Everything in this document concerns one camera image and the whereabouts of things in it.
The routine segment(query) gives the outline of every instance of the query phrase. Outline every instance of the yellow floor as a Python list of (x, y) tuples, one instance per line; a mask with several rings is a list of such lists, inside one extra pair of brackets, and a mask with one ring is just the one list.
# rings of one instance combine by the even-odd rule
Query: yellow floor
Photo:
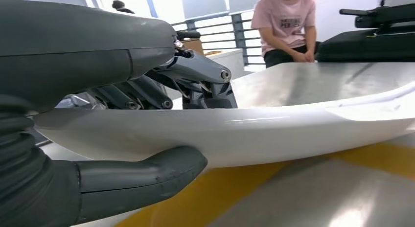
[[(412, 147), (379, 143), (325, 156), (415, 181), (415, 149)], [(143, 208), (117, 227), (206, 226), (289, 163), (211, 170), (175, 197)]]

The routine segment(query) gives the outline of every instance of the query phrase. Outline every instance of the black equipment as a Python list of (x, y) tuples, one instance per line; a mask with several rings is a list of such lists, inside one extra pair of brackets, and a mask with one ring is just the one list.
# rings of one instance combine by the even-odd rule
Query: black equipment
[(412, 62), (415, 61), (415, 4), (368, 11), (342, 9), (354, 15), (357, 28), (372, 28), (339, 34), (320, 44), (319, 62)]
[(146, 160), (53, 161), (27, 116), (91, 92), (110, 109), (236, 108), (231, 72), (181, 47), (168, 23), (76, 5), (0, 0), (0, 223), (68, 227), (168, 199), (207, 165), (195, 148)]

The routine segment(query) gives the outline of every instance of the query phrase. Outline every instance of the metal table surface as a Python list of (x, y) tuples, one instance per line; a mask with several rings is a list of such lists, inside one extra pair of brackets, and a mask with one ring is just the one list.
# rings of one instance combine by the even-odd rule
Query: metal table surface
[(414, 63), (286, 63), (235, 79), (232, 88), (246, 109), (365, 96), (412, 81)]

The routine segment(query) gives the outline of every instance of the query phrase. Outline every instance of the screw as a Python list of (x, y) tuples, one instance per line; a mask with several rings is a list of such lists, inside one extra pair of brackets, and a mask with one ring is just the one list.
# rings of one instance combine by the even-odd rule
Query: screw
[(172, 107), (172, 103), (170, 101), (164, 101), (161, 106), (165, 109), (170, 109)]
[(135, 110), (138, 107), (137, 103), (135, 103), (134, 101), (127, 101), (125, 105), (130, 110)]
[(231, 74), (231, 72), (230, 72), (229, 70), (227, 70), (227, 69), (223, 69), (223, 70), (221, 71), (221, 77), (222, 77), (222, 79), (224, 79), (225, 81), (229, 81), (229, 80), (231, 80), (231, 78), (232, 78), (232, 74)]

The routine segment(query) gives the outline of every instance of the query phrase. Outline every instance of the black handle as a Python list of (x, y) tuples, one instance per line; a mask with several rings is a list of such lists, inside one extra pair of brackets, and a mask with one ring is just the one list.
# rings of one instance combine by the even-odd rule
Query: black handle
[(365, 10), (355, 9), (340, 9), (341, 15), (353, 15), (353, 16), (369, 16), (370, 12)]
[(178, 40), (184, 40), (185, 38), (198, 39), (200, 37), (201, 34), (197, 31), (177, 31)]

